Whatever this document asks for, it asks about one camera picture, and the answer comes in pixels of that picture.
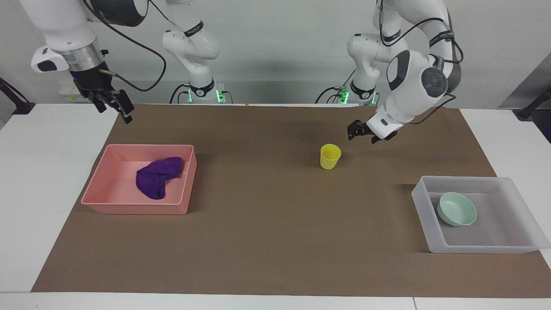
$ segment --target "translucent plastic tray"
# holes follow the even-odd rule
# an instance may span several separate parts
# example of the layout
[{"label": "translucent plastic tray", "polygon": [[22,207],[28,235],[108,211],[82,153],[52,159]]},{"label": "translucent plastic tray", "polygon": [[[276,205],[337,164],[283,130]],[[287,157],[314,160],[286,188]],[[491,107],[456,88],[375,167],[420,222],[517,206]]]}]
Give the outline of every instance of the translucent plastic tray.
[{"label": "translucent plastic tray", "polygon": [[[473,202],[478,217],[472,225],[454,227],[436,214],[440,196],[449,191]],[[433,253],[520,254],[549,247],[509,178],[423,176],[412,197]]]}]

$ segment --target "white wall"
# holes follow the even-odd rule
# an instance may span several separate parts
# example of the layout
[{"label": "white wall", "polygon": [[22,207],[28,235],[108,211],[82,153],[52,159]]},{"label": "white wall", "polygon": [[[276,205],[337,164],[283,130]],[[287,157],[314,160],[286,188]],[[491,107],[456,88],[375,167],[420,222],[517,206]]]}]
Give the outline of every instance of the white wall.
[{"label": "white wall", "polygon": [[[166,7],[164,1],[155,2]],[[446,2],[457,40],[466,54],[463,80],[455,91],[458,99],[451,106],[496,108],[551,52],[551,3]],[[196,11],[223,48],[220,57],[211,62],[212,71],[232,91],[235,101],[246,103],[311,103],[321,90],[344,82],[354,69],[346,43],[352,34],[373,29],[374,3],[375,0],[195,0]],[[18,0],[1,1],[0,20],[0,76],[30,100],[59,101],[57,83],[70,83],[71,78],[68,73],[43,74],[30,69],[30,59],[44,39]],[[168,27],[151,9],[140,26],[121,28],[160,51],[169,63],[164,81],[150,93],[125,87],[135,103],[167,102],[174,86],[185,80],[180,64],[161,45],[162,33]],[[112,70],[143,86],[157,77],[160,60],[154,55],[101,24],[94,24],[93,29],[101,46],[111,52],[106,59]],[[426,38],[420,31],[412,32],[408,42],[412,48],[426,51]]]}]

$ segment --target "plastic cup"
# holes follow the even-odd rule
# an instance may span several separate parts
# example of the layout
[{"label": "plastic cup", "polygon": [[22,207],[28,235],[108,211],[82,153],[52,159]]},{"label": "plastic cup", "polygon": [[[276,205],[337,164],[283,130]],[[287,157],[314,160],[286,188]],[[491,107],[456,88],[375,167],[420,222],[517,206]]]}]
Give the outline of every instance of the plastic cup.
[{"label": "plastic cup", "polygon": [[331,170],[342,155],[341,149],[334,144],[326,144],[321,147],[320,165],[325,170]]}]

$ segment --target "light green bowl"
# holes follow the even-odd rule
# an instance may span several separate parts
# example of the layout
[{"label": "light green bowl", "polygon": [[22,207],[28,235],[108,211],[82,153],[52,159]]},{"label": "light green bowl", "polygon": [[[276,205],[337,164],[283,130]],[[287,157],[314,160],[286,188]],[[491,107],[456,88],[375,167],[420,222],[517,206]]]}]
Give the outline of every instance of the light green bowl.
[{"label": "light green bowl", "polygon": [[452,226],[471,225],[477,219],[477,209],[469,198],[458,193],[445,193],[436,208],[442,220]]}]

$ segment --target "brown tabletop surface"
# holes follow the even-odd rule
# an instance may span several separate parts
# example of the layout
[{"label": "brown tabletop surface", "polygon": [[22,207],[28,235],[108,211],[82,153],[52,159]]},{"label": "brown tabletop surface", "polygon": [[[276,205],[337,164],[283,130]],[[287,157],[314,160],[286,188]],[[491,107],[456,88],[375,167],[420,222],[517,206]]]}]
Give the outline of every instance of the brown tabletop surface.
[{"label": "brown tabletop surface", "polygon": [[[551,297],[540,252],[428,250],[419,178],[495,176],[461,113],[442,109],[388,142],[348,141],[347,125],[373,112],[137,106],[106,145],[194,145],[189,213],[102,215],[79,198],[33,291]],[[325,143],[343,151],[332,171],[319,166]]]}]

